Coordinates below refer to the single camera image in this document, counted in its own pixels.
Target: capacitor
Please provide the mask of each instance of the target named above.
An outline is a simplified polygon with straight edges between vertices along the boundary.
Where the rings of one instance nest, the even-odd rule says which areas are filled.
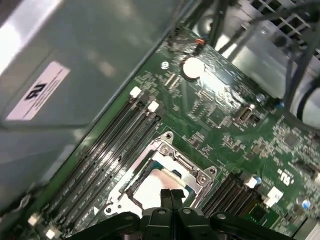
[[[191,81],[197,80],[205,73],[205,64],[197,57],[189,57],[182,65],[183,75]]]
[[[259,176],[254,176],[254,179],[256,180],[256,184],[257,184],[257,185],[262,184],[262,179],[261,179],[261,177],[259,177]]]
[[[303,209],[307,210],[311,207],[311,202],[309,199],[306,199],[305,197],[299,196],[296,198],[296,204],[301,206]]]
[[[303,202],[302,202],[302,208],[303,209],[309,209],[311,207],[311,202],[308,200],[308,199],[305,199]]]

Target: ram slot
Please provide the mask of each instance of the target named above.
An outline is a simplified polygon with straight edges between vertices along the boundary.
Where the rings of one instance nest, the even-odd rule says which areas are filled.
[[[121,162],[117,167],[110,173],[108,176],[106,176],[106,181],[99,187],[99,189],[92,195],[91,200],[86,204],[85,208],[83,210],[79,210],[79,213],[72,218],[72,221],[67,226],[67,229],[73,229],[74,226],[77,226],[81,219],[86,215],[86,213],[89,212],[90,209],[92,209],[93,204],[95,203],[96,197],[101,193],[103,189],[106,188],[108,183],[110,182],[110,176],[116,176],[119,171],[125,166],[125,164],[130,160],[133,153],[137,151],[139,146],[148,138],[148,136],[155,130],[156,125],[160,121],[160,117],[156,116],[155,119],[152,120],[151,125],[146,129],[146,131],[142,134],[142,136],[135,142],[135,144],[124,154],[123,158],[121,159]],[[89,223],[88,226],[91,225],[91,223],[95,220],[93,218]]]
[[[209,201],[204,205],[202,208],[202,212],[204,216],[210,215],[217,205],[224,199],[224,197],[229,193],[229,191],[232,189],[234,186],[234,180],[231,178],[227,178],[221,185],[220,187],[215,191],[213,196],[209,199]]]
[[[74,185],[72,190],[69,191],[69,194],[65,196],[65,199],[62,204],[59,205],[56,211],[52,213],[54,217],[54,222],[58,222],[61,217],[64,215],[65,212],[74,204],[74,201],[79,199],[82,192],[86,190],[86,188],[90,185],[88,182],[88,178],[94,175],[100,168],[100,164],[103,161],[104,157],[108,154],[108,152],[114,147],[114,145],[121,139],[121,137],[125,136],[126,134],[126,126],[132,124],[132,119],[135,119],[141,113],[142,104],[139,104],[137,108],[129,113],[128,118],[121,124],[120,128],[115,129],[115,132],[110,135],[109,143],[105,145],[99,152],[98,157],[94,158],[94,162],[88,167],[84,173],[77,179],[77,185]]]
[[[241,196],[241,194],[243,193],[242,190],[243,189],[241,188],[241,186],[235,184],[235,186],[230,191],[230,194],[225,199],[223,199],[223,201],[221,201],[221,203],[217,206],[217,208],[214,211],[227,211],[228,207],[233,206],[237,198]]]
[[[69,174],[68,178],[66,179],[66,183],[63,184],[58,191],[55,194],[55,197],[52,201],[52,203],[49,204],[49,208],[45,211],[47,215],[50,215],[56,208],[58,208],[63,201],[63,199],[68,195],[70,191],[73,190],[73,187],[78,182],[78,179],[81,177],[84,173],[85,167],[89,167],[87,159],[89,161],[91,160],[93,154],[96,153],[96,150],[100,147],[100,145],[107,141],[110,136],[112,136],[112,133],[114,129],[117,129],[120,124],[122,124],[123,119],[128,118],[126,116],[130,109],[134,106],[135,101],[130,100],[128,101],[120,110],[120,112],[113,118],[110,125],[102,132],[100,137],[96,140],[96,142],[87,150],[87,152],[81,156],[81,158],[78,160],[77,165],[72,170],[72,172]]]
[[[132,124],[130,129],[125,131],[125,134],[126,134],[125,140],[112,153],[112,155],[109,156],[108,160],[106,160],[106,162],[103,164],[103,167],[99,171],[99,173],[96,176],[94,176],[93,179],[88,183],[88,185],[94,186],[93,190],[91,187],[86,188],[86,190],[82,193],[81,197],[78,197],[78,200],[74,203],[74,205],[70,208],[70,210],[67,211],[63,220],[61,220],[59,222],[60,224],[63,224],[63,226],[66,226],[67,223],[65,224],[65,222],[69,222],[70,219],[73,218],[75,213],[77,213],[80,210],[80,208],[81,209],[84,208],[83,201],[81,201],[81,200],[84,199],[85,202],[88,201],[89,199],[91,199],[93,192],[95,192],[96,189],[100,189],[99,186],[97,186],[97,184],[101,183],[103,181],[103,179],[105,178],[104,171],[106,169],[108,169],[112,165],[112,163],[120,157],[120,155],[123,153],[123,151],[128,146],[128,143],[131,142],[133,140],[133,138],[136,136],[136,134],[140,131],[140,129],[145,126],[146,122],[149,119],[148,114],[149,114],[149,112],[147,112],[147,114],[145,112],[144,114],[139,115],[138,119],[136,121],[134,121],[134,123]]]
[[[248,210],[251,210],[254,205],[257,203],[257,195],[254,192],[250,192],[247,198],[239,206],[238,211],[236,212],[237,216],[243,216]]]
[[[128,134],[135,130],[136,123],[141,122],[146,117],[145,111],[145,109],[140,112],[136,111],[133,115],[135,117],[134,120],[130,118],[130,121],[127,122],[128,126],[124,126],[117,131],[117,134],[111,139],[110,143],[108,143],[104,147],[103,151],[101,151],[101,153],[96,158],[96,164],[94,164],[92,169],[85,174],[80,184],[78,184],[78,186],[73,191],[74,195],[71,198],[71,202],[65,202],[59,209],[59,214],[54,219],[54,222],[64,222],[69,213],[72,212],[74,207],[77,206],[78,203],[82,200],[83,196],[87,195],[88,191],[98,178],[99,174],[104,174],[105,169],[108,169],[110,167],[110,161],[105,160],[106,156],[121,139],[127,139]]]

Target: white label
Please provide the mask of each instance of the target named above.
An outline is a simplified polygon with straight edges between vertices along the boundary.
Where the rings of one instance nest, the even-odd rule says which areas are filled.
[[[33,119],[69,72],[70,69],[60,63],[51,62],[9,113],[6,120],[30,121]]]

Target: green circuit board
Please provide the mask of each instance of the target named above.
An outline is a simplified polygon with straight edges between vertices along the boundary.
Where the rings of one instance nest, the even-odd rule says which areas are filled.
[[[182,39],[195,37],[188,31],[181,36]],[[263,219],[256,221],[250,214],[246,216],[267,228],[292,236],[307,217],[317,217],[320,183],[296,164],[297,161],[320,164],[320,148],[313,140],[314,135],[287,122],[274,99],[209,46],[198,56],[205,64],[205,74],[195,81],[186,80],[181,75],[181,63],[195,47],[192,43],[182,44],[172,50],[164,42],[66,161],[29,213],[39,211],[49,201],[76,165],[81,152],[94,144],[125,104],[131,89],[138,86],[166,111],[145,145],[162,133],[172,131],[176,148],[201,168],[216,166],[218,169],[211,193],[230,172],[240,171],[261,178],[265,195],[276,187],[283,196],[271,208],[261,204],[267,212]],[[246,106],[250,106],[253,115],[239,120]],[[125,172],[126,167],[113,183]],[[104,197],[112,186],[109,185]],[[299,198],[308,199],[311,207],[297,208]]]

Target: usb port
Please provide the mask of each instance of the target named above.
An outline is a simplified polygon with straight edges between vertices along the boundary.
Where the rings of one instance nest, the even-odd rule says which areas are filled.
[[[250,107],[245,107],[243,111],[239,114],[239,119],[241,121],[247,121],[252,115],[252,109]]]

